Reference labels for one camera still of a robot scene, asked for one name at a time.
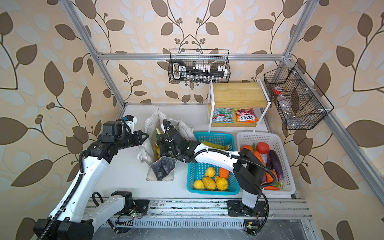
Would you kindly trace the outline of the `dark zucchini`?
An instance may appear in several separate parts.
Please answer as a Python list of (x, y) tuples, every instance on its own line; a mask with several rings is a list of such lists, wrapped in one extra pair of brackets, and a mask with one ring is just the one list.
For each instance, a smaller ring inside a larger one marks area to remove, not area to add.
[(163, 134), (162, 134), (162, 132), (161, 132), (158, 128), (156, 128), (156, 132), (157, 132), (157, 134), (156, 134), (156, 137), (157, 137), (157, 144), (159, 145), (160, 142), (162, 141)]

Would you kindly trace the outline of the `white canvas grocery bag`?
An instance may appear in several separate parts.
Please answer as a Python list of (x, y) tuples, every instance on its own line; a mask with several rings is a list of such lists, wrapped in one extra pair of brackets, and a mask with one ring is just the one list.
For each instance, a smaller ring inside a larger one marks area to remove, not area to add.
[[(178, 160), (168, 157), (158, 158), (159, 154), (157, 154), (155, 148), (155, 142), (157, 141), (156, 129), (161, 129), (161, 124), (165, 119), (171, 122), (171, 125), (179, 131), (183, 138), (188, 141), (196, 140), (193, 128), (190, 128), (182, 120), (169, 118), (159, 109), (156, 109), (155, 112), (144, 122), (142, 132), (147, 133), (149, 137), (141, 146), (139, 146), (140, 151), (138, 155), (138, 159), (141, 162), (145, 162), (149, 166), (147, 181), (150, 182), (158, 180), (170, 182), (174, 179), (174, 169)], [(157, 174), (161, 174), (162, 177), (158, 179)]]

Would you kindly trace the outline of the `orange fruit white basket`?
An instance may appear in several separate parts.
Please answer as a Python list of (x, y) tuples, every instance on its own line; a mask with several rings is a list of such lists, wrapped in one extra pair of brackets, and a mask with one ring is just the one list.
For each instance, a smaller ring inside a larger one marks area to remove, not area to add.
[(243, 146), (241, 147), (241, 151), (243, 151), (244, 149), (250, 150), (252, 153), (254, 152), (253, 147), (250, 146), (250, 145), (243, 145)]

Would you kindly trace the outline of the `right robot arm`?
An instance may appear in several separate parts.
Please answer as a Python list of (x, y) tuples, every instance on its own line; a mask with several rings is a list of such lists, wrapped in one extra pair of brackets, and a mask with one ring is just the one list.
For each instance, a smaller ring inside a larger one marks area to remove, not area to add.
[(263, 189), (274, 186), (278, 179), (250, 150), (230, 152), (209, 147), (201, 142), (188, 141), (167, 119), (163, 120), (162, 130), (164, 135), (161, 142), (170, 146), (173, 156), (180, 162), (211, 164), (234, 174), (243, 189), (241, 203), (235, 207), (239, 214), (255, 216), (260, 198), (264, 198), (265, 213), (269, 213), (268, 199)]

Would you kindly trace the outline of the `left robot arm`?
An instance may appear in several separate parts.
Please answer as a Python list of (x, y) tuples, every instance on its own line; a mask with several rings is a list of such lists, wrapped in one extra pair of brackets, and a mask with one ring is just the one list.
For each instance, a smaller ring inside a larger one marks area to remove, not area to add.
[(115, 191), (91, 213), (85, 209), (94, 188), (114, 156), (126, 148), (140, 146), (149, 137), (134, 131), (137, 118), (127, 115), (103, 124), (96, 142), (79, 155), (79, 172), (57, 207), (46, 219), (39, 219), (33, 230), (40, 240), (90, 240), (94, 233), (116, 213), (135, 214), (132, 193)]

